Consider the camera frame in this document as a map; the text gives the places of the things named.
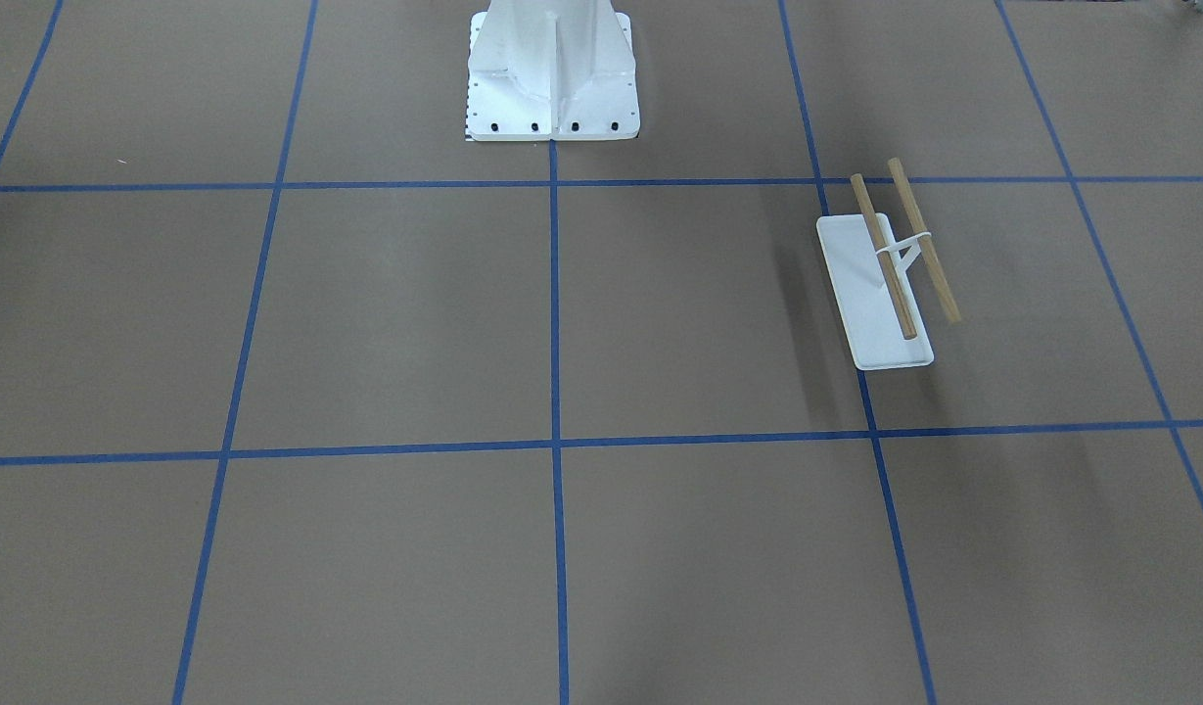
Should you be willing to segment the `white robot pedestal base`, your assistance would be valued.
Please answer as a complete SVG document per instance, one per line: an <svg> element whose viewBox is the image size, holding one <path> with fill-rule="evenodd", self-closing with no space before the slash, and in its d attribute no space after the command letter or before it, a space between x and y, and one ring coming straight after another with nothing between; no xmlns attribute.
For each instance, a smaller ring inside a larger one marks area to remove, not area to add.
<svg viewBox="0 0 1203 705"><path fill-rule="evenodd" d="M610 1L492 1L472 14L464 135L476 142L633 140L632 19Z"/></svg>

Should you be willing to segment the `rear wooden rack bar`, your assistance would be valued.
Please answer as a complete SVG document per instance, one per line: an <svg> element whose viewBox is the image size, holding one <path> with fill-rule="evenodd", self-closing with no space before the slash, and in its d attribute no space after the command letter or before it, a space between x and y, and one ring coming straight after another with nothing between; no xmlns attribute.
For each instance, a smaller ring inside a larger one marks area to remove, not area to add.
<svg viewBox="0 0 1203 705"><path fill-rule="evenodd" d="M958 300L952 291L949 279L946 277L946 269L936 245L934 245L931 229L928 227L926 218L923 217L913 189L911 189L902 161L900 158L891 156L887 160L887 168L897 189L897 199L900 199L909 227L913 229L913 235L919 239L921 256L926 259L929 277L931 277L942 312L949 324L960 324L962 322L962 312L960 312Z"/></svg>

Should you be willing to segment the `front wooden rack bar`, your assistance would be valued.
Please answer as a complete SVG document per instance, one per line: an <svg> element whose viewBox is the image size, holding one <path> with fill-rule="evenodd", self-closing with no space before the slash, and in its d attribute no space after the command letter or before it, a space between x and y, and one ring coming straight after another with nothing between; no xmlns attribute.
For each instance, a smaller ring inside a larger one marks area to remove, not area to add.
<svg viewBox="0 0 1203 705"><path fill-rule="evenodd" d="M869 195L869 186L866 186L861 173L851 174L849 182L853 192L855 192L857 205L863 214L871 245L875 247L875 257L877 257L878 266L881 267L887 294L889 295L889 300L891 300L891 307L895 309L902 339L913 340L917 338L917 327L913 316L911 316L909 306L902 294L901 280L897 276L895 261L891 259L891 251L887 250L888 242L881 227L878 211L875 209L873 201L871 201Z"/></svg>

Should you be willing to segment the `white rack base tray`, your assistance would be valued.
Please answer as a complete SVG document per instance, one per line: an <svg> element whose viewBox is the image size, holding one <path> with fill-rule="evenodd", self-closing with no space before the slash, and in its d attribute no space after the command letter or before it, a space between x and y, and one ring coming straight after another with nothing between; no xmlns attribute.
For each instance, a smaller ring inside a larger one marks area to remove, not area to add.
<svg viewBox="0 0 1203 705"><path fill-rule="evenodd" d="M889 218L883 213L878 217L888 244L897 241ZM814 226L857 369L889 371L934 365L934 346L911 290L909 276L908 284L901 282L901 288L917 327L917 338L902 339L863 215L820 217Z"/></svg>

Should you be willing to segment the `wooden rack bar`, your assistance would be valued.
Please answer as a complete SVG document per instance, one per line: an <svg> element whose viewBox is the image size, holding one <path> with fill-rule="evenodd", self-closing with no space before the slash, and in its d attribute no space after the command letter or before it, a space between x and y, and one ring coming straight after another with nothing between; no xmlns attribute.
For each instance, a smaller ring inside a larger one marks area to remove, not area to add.
<svg viewBox="0 0 1203 705"><path fill-rule="evenodd" d="M887 168L897 189L897 199L900 199L909 227L913 229L913 235L919 239L921 256L926 259L929 277L931 277L942 312L949 324L960 324L962 322L962 312L960 312L958 300L952 291L949 279L946 277L946 269L936 245L934 245L931 229L928 227L926 218L923 217L913 189L911 189L902 161L900 158L891 156L887 160Z"/></svg>
<svg viewBox="0 0 1203 705"><path fill-rule="evenodd" d="M902 339L913 340L917 338L917 327L913 316L911 316L909 306L902 294L901 280L897 276L895 261L891 259L891 251L887 250L888 242L881 227L878 211L875 209L873 201L871 201L869 195L869 186L866 186L861 173L851 174L849 182L853 192L855 192L857 205L863 214L871 245L875 247L875 257L877 257L878 266L881 267L887 294L889 295L889 300L891 300L891 307L895 309Z"/></svg>

